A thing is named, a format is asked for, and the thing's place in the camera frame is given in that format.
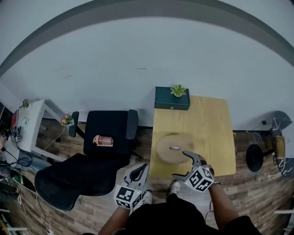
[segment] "potted succulent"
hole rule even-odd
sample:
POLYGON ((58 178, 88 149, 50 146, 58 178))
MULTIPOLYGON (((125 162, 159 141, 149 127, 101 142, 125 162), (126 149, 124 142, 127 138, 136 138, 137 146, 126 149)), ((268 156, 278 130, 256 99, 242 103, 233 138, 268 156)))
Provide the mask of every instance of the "potted succulent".
POLYGON ((183 88, 182 85, 175 85, 175 87, 170 88, 171 94, 174 94, 175 97, 181 97, 185 95, 186 88, 183 88))
POLYGON ((61 118, 61 126, 62 127, 71 127, 74 125, 74 119, 70 114, 65 114, 62 118, 61 118))
POLYGON ((24 99, 23 100, 23 104, 19 108, 27 109, 28 106, 29 106, 29 100, 28 99, 24 99))

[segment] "white desk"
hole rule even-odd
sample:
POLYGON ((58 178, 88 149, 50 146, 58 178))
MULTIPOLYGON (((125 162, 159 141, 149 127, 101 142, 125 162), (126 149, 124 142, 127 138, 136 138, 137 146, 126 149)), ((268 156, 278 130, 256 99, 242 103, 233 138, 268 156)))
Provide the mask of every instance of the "white desk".
MULTIPOLYGON (((19 109, 17 126, 18 127, 22 126, 22 122, 25 117, 27 117, 29 119, 29 122, 28 122, 27 127, 22 126, 22 129, 21 129, 22 141, 18 144, 18 147, 21 150, 24 150, 27 152, 32 152, 32 153, 37 153, 37 154, 42 154, 46 157, 50 157, 50 158, 53 158, 55 160, 62 162, 64 160, 66 160, 66 158, 51 154, 49 152, 46 152, 46 151, 36 147, 38 132, 39 132, 39 129, 41 126, 41 121, 44 116, 45 110, 53 118, 55 118, 58 122, 60 122, 61 117, 58 116, 52 109, 50 109, 45 104, 45 100, 30 103, 27 109, 23 109, 23 108, 19 109)), ((14 143, 11 142, 10 139, 6 143, 6 149, 13 156, 15 156, 16 159, 18 159, 19 149, 17 148, 17 146, 14 143)), ((16 161, 7 152, 5 152, 4 155, 5 155, 8 163, 12 163, 12 162, 16 161)))

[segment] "sneaker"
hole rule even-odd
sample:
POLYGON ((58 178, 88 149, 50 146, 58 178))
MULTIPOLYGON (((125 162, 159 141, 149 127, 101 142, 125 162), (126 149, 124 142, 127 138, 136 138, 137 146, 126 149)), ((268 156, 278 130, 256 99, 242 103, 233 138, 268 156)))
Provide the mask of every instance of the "sneaker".
POLYGON ((178 181, 178 180, 174 180, 172 183, 171 183, 171 186, 170 186, 170 192, 169 192, 169 194, 168 194, 168 196, 169 195, 171 195, 171 194, 173 194, 173 193, 175 193, 176 195, 179 193, 179 191, 180 191, 180 188, 181 188, 181 184, 180 184, 180 182, 178 181))
POLYGON ((144 204, 152 204, 152 196, 153 195, 150 190, 145 191, 145 193, 143 194, 143 198, 141 199, 141 201, 138 202, 136 207, 139 208, 140 206, 144 204))
POLYGON ((20 194, 17 195, 17 202, 19 205, 22 204, 22 196, 20 194))

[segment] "chair leg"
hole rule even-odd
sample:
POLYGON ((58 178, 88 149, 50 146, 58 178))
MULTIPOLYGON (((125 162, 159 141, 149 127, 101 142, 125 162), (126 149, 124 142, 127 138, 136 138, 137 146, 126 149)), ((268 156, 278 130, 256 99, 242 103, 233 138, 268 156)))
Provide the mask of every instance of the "chair leg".
POLYGON ((132 155, 134 155, 140 162, 142 162, 144 159, 140 154, 135 153, 134 151, 132 151, 132 155))

